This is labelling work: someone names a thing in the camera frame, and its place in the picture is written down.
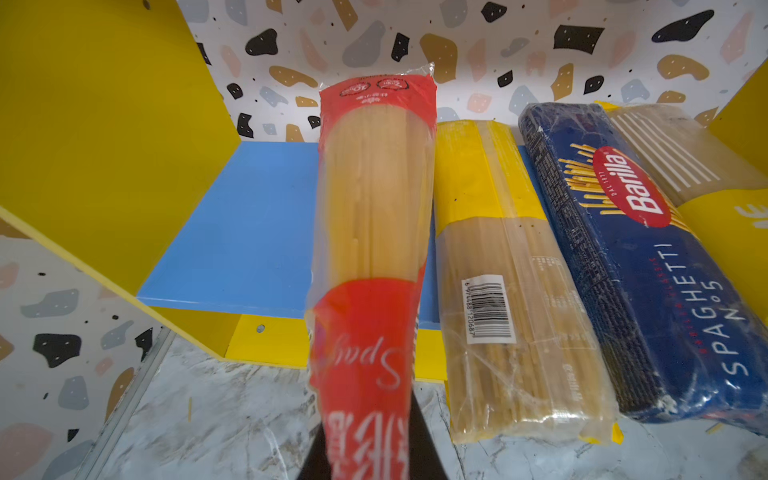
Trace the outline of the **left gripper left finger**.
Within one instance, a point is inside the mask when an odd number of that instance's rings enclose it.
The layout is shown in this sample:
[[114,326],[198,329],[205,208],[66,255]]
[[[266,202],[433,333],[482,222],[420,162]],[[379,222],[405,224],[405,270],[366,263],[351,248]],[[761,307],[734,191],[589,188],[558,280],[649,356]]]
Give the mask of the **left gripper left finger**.
[[326,455],[326,437],[322,424],[313,430],[313,441],[297,480],[331,480],[331,465]]

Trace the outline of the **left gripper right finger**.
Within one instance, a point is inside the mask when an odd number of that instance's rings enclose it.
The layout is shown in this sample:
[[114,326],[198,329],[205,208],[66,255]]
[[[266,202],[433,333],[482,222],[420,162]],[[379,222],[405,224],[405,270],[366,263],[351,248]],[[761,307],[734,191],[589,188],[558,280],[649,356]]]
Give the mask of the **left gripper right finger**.
[[448,477],[414,392],[411,393],[408,435],[409,478],[411,480],[447,480]]

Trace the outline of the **blue Barilla spaghetti bag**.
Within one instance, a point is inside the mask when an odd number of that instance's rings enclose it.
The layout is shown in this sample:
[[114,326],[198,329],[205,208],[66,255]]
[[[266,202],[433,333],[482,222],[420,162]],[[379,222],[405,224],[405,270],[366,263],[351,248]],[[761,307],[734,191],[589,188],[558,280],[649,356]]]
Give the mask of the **blue Barilla spaghetti bag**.
[[767,432],[767,331],[598,105],[518,120],[621,412]]

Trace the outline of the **red bag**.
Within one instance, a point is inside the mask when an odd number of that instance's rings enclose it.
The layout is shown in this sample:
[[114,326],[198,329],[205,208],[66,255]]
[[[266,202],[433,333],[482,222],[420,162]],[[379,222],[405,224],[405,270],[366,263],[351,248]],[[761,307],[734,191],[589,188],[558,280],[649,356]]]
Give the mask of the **red bag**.
[[418,309],[428,257],[433,66],[321,93],[310,383],[334,479],[405,479]]

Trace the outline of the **yellow spaghetti bag with text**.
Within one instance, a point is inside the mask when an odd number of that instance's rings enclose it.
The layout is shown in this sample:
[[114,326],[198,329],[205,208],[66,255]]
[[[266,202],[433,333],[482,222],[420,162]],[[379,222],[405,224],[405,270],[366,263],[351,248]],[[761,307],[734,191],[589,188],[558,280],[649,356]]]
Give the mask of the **yellow spaghetti bag with text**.
[[680,108],[605,106],[638,162],[767,320],[767,176]]

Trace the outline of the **yellow shelf unit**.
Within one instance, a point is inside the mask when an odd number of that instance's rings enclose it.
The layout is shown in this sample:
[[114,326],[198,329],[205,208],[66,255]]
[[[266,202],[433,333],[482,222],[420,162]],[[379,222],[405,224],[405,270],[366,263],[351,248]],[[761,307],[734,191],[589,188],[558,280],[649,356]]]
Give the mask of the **yellow shelf unit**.
[[442,119],[683,95],[767,57],[763,1],[5,1],[1,216],[139,292],[231,156],[317,140],[319,89],[433,63]]

